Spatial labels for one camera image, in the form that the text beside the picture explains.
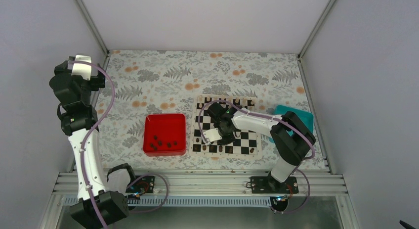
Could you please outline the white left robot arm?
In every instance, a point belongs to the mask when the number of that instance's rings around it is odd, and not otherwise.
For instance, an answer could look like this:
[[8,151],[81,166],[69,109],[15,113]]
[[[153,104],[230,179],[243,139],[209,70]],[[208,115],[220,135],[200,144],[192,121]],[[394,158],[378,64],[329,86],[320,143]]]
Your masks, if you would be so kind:
[[[60,101],[57,116],[71,144],[78,174],[77,203],[70,207],[71,217],[86,229],[106,229],[129,215],[125,192],[137,187],[137,177],[127,163],[103,171],[99,151],[98,125],[115,100],[115,87],[99,66],[73,57],[54,69],[49,81]],[[101,118],[91,104],[92,91],[111,86],[111,102]]]

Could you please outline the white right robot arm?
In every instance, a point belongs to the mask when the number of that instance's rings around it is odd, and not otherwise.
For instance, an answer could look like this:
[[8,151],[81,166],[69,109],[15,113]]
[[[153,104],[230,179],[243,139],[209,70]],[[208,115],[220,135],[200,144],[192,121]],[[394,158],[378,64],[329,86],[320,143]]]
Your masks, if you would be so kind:
[[199,112],[202,114],[206,110],[214,121],[213,129],[200,131],[203,142],[206,145],[212,142],[228,145],[235,141],[234,133],[241,130],[271,137],[280,155],[268,174],[267,185],[272,192],[279,193],[286,188],[286,180],[301,163],[315,157],[315,137],[294,112],[267,115],[238,107],[228,101],[225,101],[227,107],[223,107],[222,103],[223,100],[213,100],[206,103]]

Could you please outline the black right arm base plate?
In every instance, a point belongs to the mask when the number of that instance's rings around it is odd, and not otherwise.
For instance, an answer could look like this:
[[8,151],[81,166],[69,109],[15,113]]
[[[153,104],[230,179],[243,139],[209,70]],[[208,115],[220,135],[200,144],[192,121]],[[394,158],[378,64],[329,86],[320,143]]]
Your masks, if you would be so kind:
[[288,177],[285,182],[280,183],[272,177],[250,177],[245,184],[251,189],[252,194],[291,194],[299,193],[296,177]]

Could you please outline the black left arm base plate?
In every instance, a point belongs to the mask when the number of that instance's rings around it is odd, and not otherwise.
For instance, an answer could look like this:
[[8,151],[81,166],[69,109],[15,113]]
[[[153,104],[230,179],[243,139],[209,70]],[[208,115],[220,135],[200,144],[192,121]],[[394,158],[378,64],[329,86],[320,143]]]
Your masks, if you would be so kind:
[[145,176],[130,186],[127,190],[128,199],[139,199],[141,196],[154,191],[155,176]]

